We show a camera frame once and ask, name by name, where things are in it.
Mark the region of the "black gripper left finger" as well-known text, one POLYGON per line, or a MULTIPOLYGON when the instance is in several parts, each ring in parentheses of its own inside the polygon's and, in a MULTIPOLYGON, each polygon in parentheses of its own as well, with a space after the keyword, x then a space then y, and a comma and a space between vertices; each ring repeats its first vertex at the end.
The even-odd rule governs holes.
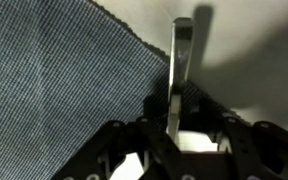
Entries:
POLYGON ((136 153, 139 180, 179 180, 180 153, 170 137, 145 117, 124 124, 108 121, 51 180, 109 180, 128 154, 136 153))

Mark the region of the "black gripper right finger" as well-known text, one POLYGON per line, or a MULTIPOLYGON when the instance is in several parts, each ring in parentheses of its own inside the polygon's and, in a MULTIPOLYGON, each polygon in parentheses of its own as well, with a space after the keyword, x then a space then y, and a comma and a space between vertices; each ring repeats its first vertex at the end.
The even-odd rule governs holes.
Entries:
POLYGON ((217 180, 288 180, 288 131, 259 121, 220 117, 217 180))

